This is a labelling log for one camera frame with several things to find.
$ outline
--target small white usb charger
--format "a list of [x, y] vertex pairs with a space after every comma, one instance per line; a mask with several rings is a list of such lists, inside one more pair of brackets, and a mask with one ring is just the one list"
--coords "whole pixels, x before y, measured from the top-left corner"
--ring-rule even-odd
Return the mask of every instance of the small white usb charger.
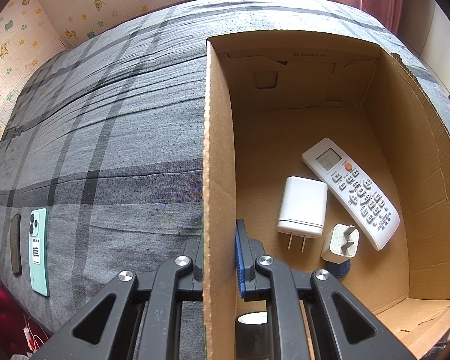
[[355, 226], [335, 225], [327, 235], [322, 248], [325, 261], [341, 264], [356, 255], [359, 245], [359, 230]]
[[290, 234], [288, 249], [293, 236], [306, 238], [322, 235], [327, 207], [327, 184], [322, 181], [292, 176], [287, 178], [283, 190], [282, 206], [278, 216], [277, 231]]

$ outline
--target cardboard box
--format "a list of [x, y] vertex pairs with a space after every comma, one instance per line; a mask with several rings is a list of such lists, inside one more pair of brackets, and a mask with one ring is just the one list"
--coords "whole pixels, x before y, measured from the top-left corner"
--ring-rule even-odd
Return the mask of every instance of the cardboard box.
[[305, 272], [325, 235], [355, 224], [330, 193], [324, 235], [287, 250], [276, 230], [301, 155], [331, 138], [380, 186], [401, 222], [381, 251], [361, 238], [342, 283], [420, 358], [450, 321], [450, 135], [398, 55], [330, 33], [254, 31], [207, 42], [203, 199], [208, 359], [234, 357], [234, 319], [265, 310], [237, 294], [235, 221]]

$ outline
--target white wall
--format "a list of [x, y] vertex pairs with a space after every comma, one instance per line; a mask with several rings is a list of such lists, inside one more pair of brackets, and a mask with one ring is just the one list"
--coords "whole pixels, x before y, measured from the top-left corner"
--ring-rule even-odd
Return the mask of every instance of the white wall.
[[434, 0], [403, 0], [400, 40], [450, 95], [450, 21]]

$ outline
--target black cylindrical object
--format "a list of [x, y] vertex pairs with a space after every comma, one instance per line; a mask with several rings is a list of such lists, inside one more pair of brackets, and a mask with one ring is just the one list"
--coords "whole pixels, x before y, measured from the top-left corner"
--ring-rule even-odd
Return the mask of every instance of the black cylindrical object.
[[238, 360], [268, 357], [267, 312], [238, 316], [235, 320], [235, 342]]

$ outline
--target dark blue round object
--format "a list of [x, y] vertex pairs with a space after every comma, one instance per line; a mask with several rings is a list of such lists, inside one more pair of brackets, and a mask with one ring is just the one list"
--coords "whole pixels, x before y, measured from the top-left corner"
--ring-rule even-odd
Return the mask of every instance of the dark blue round object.
[[350, 270], [350, 260], [348, 259], [341, 264], [335, 264], [334, 262], [327, 261], [325, 269], [329, 271], [336, 279], [344, 278]]

